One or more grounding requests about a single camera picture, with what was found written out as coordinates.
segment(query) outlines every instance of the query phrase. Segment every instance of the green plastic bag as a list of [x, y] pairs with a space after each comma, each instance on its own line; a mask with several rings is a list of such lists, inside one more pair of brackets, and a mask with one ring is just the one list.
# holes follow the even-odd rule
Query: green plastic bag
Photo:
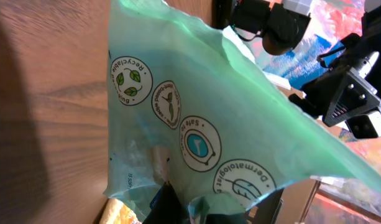
[[381, 176], [291, 104], [220, 30], [112, 0], [105, 194], [144, 219], [169, 181], [190, 217], [235, 214], [311, 175]]

